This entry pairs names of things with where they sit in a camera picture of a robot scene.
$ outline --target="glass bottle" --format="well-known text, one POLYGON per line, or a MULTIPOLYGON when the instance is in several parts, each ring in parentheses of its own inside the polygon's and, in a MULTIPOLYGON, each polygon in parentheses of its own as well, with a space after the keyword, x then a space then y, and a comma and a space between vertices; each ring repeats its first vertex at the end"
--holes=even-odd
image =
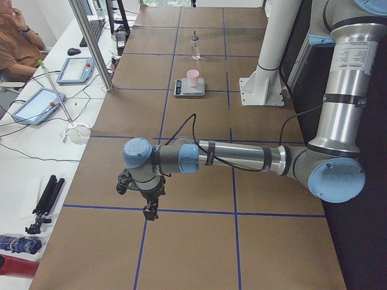
POLYGON ((192 49, 192 58, 195 60, 200 59, 199 36, 197 36, 196 31, 194 31, 193 35, 191 36, 191 49, 192 49))

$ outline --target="window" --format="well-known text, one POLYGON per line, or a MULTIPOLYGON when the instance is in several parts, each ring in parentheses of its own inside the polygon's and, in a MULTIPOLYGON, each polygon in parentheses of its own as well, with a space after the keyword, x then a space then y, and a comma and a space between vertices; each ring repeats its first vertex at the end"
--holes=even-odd
POLYGON ((190 7, 191 0, 144 0, 148 6, 183 6, 190 7))

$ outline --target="metal pole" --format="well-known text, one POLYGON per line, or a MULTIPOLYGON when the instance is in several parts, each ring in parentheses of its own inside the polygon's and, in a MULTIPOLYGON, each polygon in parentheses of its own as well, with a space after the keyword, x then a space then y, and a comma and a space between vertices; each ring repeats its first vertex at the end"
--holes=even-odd
POLYGON ((93 57, 97 70, 102 78, 103 83, 105 84, 106 90, 110 92, 113 88, 113 83, 111 81, 108 70, 106 69, 103 57, 101 55, 101 51, 98 47, 98 43, 94 38, 93 32, 91 31, 89 20, 83 9, 83 6, 80 0, 68 0, 68 2, 70 3, 71 9, 73 9, 79 28, 87 42, 91 56, 93 57))
POLYGON ((283 106, 278 69, 302 0, 275 0, 256 70, 240 78, 242 105, 283 106))

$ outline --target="white wall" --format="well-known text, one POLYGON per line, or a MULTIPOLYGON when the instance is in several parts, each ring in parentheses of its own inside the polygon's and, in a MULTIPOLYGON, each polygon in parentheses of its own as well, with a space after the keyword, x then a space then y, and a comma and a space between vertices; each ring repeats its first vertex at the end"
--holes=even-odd
MULTIPOLYGON (((68 0, 12 0, 12 3, 22 11, 27 25, 38 32, 49 47, 74 19, 68 0)), ((198 7, 260 7, 262 3, 263 0, 197 0, 198 7)), ((123 4, 125 10, 133 12, 140 8, 138 0, 123 0, 123 4)))
POLYGON ((261 7, 263 0, 197 0, 197 7, 261 7))
POLYGON ((74 18, 68 0, 12 0, 12 4, 48 47, 56 43, 74 18))

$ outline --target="silver pole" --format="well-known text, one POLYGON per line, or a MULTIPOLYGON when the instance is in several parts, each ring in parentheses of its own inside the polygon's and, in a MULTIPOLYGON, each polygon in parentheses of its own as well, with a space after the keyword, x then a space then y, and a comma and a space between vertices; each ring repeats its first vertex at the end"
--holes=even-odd
MULTIPOLYGON (((199 141, 199 145, 205 150, 209 150, 208 141, 199 141)), ((261 170, 265 163, 270 163, 269 171, 276 172, 278 175, 282 174, 285 169, 286 153, 283 146, 277 148, 269 148, 270 151, 267 156, 262 146, 251 146, 235 143, 223 143, 215 142, 215 155, 228 163, 235 166, 243 167, 245 169, 261 170)), ((207 160, 207 154, 202 150, 199 150, 199 161, 205 163, 207 160)), ((223 165, 218 160, 213 161, 214 165, 223 165)))
POLYGON ((70 3, 71 9, 73 9, 79 28, 87 42, 91 56, 93 57, 97 70, 102 78, 103 83, 105 84, 106 90, 110 92, 113 89, 113 83, 111 81, 108 70, 106 69, 101 51, 98 47, 98 43, 94 38, 93 32, 91 31, 85 10, 83 9, 80 0, 68 0, 68 2, 70 3))

